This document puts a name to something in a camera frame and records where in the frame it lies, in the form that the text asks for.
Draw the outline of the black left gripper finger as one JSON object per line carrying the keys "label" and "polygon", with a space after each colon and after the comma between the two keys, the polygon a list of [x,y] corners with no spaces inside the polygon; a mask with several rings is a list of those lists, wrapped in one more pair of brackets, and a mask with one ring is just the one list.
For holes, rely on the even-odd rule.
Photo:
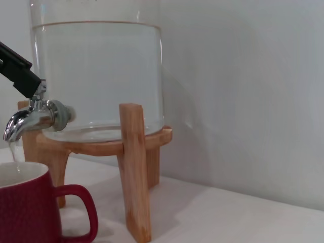
{"label": "black left gripper finger", "polygon": [[1,74],[28,99],[34,96],[41,84],[41,79],[31,71],[31,67],[31,62],[1,43]]}

